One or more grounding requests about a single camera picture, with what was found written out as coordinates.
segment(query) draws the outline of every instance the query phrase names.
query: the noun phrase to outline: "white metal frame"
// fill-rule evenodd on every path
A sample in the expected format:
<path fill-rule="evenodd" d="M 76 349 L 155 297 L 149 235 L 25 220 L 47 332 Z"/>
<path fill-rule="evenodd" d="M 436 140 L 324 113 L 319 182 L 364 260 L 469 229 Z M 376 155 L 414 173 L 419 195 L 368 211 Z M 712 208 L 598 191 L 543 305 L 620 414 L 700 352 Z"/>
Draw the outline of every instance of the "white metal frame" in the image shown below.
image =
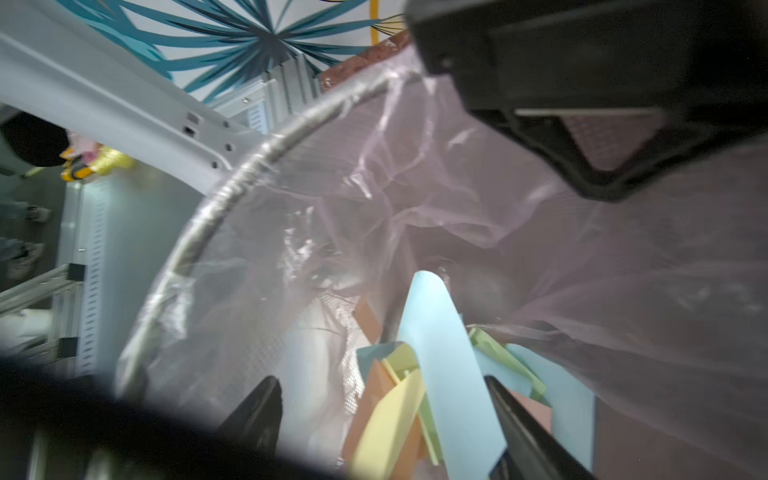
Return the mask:
<path fill-rule="evenodd" d="M 0 102 L 80 132 L 206 193 L 260 142 L 55 0 L 4 0 Z"/>

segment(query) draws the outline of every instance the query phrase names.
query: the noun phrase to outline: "yellow line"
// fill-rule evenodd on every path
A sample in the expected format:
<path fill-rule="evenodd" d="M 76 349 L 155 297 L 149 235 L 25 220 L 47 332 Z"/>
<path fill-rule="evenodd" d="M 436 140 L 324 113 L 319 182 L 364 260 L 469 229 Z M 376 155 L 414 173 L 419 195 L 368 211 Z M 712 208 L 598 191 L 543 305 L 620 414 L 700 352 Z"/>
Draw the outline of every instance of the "yellow line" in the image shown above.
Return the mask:
<path fill-rule="evenodd" d="M 379 0 L 370 0 L 369 6 L 371 8 L 371 20 L 376 20 L 379 17 Z M 371 27 L 371 45 L 379 43 L 379 31 L 374 27 Z"/>

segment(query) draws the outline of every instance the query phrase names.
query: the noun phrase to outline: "orange paper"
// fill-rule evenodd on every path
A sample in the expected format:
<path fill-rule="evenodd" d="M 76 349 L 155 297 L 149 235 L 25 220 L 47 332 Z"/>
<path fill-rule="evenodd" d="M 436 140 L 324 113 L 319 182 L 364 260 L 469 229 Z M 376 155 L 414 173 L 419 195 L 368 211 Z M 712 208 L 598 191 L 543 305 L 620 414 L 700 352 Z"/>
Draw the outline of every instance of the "orange paper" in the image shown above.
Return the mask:
<path fill-rule="evenodd" d="M 382 336 L 382 324 L 373 314 L 367 298 L 364 296 L 360 298 L 352 315 L 371 345 L 377 343 Z"/>

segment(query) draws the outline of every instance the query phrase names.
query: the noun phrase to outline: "trash bin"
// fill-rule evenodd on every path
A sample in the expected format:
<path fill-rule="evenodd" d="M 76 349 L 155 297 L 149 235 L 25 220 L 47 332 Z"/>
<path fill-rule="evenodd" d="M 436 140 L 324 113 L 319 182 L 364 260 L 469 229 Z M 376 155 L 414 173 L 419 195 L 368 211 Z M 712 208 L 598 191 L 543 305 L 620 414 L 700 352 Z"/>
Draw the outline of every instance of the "trash bin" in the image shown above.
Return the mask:
<path fill-rule="evenodd" d="M 569 126 L 599 151 L 627 150 L 589 125 Z M 760 138 L 621 203 L 585 200 L 404 51 L 322 96 L 200 205 L 140 313 L 117 393 L 215 427 L 274 375 L 278 452 L 337 468 L 363 388 L 352 311 L 366 296 L 392 338 L 412 275 L 431 270 L 468 326 L 760 474 L 766 154 Z"/>

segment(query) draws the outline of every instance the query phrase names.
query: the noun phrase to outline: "decorative ceiling mural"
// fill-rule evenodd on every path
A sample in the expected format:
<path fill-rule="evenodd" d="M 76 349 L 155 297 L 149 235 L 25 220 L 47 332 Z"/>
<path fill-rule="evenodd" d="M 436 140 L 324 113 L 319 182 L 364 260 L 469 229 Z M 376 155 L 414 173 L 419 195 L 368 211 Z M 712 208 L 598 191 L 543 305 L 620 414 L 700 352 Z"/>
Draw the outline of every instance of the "decorative ceiling mural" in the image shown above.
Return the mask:
<path fill-rule="evenodd" d="M 304 53 L 316 73 L 404 29 L 406 0 L 58 0 L 203 101 Z"/>

